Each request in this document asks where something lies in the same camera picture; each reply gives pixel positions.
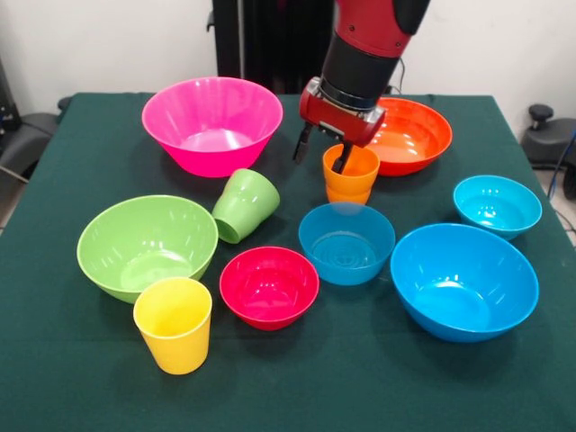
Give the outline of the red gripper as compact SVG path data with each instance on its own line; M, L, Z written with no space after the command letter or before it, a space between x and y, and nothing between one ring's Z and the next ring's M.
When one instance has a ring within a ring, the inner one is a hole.
M309 138L314 127L343 142L342 153L333 163L332 171L342 174L354 145L365 147L381 128L385 109L376 105L368 112L342 107L329 100L320 91L320 81L310 80L301 94L299 110L305 125L298 138L292 160L300 164L309 148Z

